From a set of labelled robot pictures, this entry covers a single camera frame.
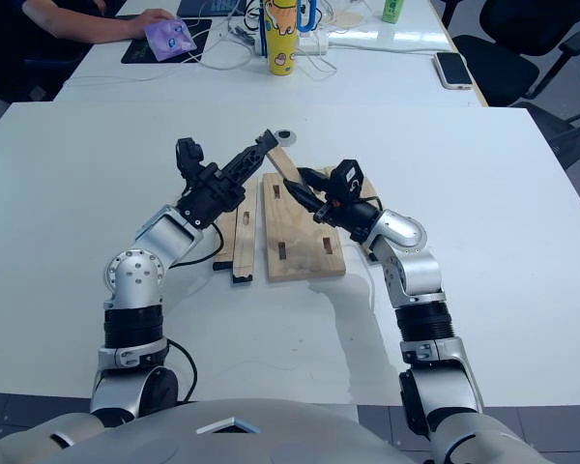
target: yellow cup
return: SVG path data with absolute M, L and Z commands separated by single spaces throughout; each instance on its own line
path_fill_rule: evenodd
M 264 0 L 269 70 L 287 75 L 294 70 L 297 46 L 297 0 Z

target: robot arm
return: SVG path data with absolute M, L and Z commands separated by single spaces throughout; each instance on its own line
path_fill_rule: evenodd
M 360 199 L 363 173 L 355 160 L 344 160 L 330 178 L 299 171 L 308 186 L 326 193 L 326 201 L 303 184 L 284 181 L 295 199 L 316 222 L 350 232 L 383 266 L 402 357 L 410 365 L 399 376 L 406 419 L 411 430 L 430 440 L 435 462 L 548 462 L 482 413 L 479 388 L 462 339 L 454 335 L 440 269 L 426 249 L 421 224 Z
M 219 169 L 201 164 L 202 149 L 190 138 L 176 144 L 187 182 L 176 206 L 164 206 L 139 230 L 133 245 L 114 256 L 104 273 L 112 293 L 104 303 L 105 344 L 99 350 L 91 412 L 106 426 L 175 406 L 178 381 L 163 366 L 160 286 L 169 269 L 201 242 L 202 230 L 245 199 L 243 183 L 277 145 L 267 130 Z

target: purple pouch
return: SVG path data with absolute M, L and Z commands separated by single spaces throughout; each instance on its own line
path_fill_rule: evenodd
M 148 45 L 155 53 L 157 61 L 167 60 L 197 48 L 187 25 L 182 19 L 171 19 L 149 24 L 144 28 L 144 32 L 146 33 Z

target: white table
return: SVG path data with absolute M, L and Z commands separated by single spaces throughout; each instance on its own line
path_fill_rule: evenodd
M 351 12 L 365 15 L 366 23 L 345 34 L 335 34 L 337 42 L 392 49 L 450 49 L 448 37 L 429 0 L 404 4 L 397 24 L 381 20 L 384 0 L 367 0 Z M 163 7 L 175 13 L 179 0 L 129 0 L 121 15 L 141 13 L 150 7 Z M 347 0 L 334 2 L 340 12 Z M 216 18 L 206 50 L 225 34 L 223 19 Z M 233 24 L 243 24 L 234 19 Z M 299 57 L 299 69 L 289 76 L 269 73 L 266 59 L 254 57 L 245 67 L 233 71 L 215 71 L 196 64 L 123 65 L 120 60 L 129 42 L 95 45 L 65 83 L 57 101 L 79 102 L 226 102 L 247 103 L 351 103 L 479 106 L 472 90 L 443 88 L 427 54 L 400 55 L 386 52 L 332 48 L 326 59 L 338 72 L 326 80 L 305 57 Z M 224 42 L 206 52 L 203 60 L 219 66 L 241 63 L 247 51 Z
M 181 191 L 176 139 L 222 164 L 263 121 L 298 134 L 298 165 L 356 157 L 387 206 L 424 224 L 488 405 L 580 404 L 580 199 L 511 108 L 12 105 L 0 121 L 0 392 L 90 395 L 102 269 Z M 194 398 L 399 404 L 406 366 L 381 269 L 343 251 L 345 277 L 268 283 L 258 216 L 249 286 L 210 263 L 170 273 L 165 332 L 197 361 Z M 187 385 L 184 360 L 169 364 Z

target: black phone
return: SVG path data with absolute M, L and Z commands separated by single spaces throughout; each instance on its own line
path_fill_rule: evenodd
M 473 80 L 459 53 L 439 51 L 434 55 L 434 66 L 446 89 L 470 89 Z

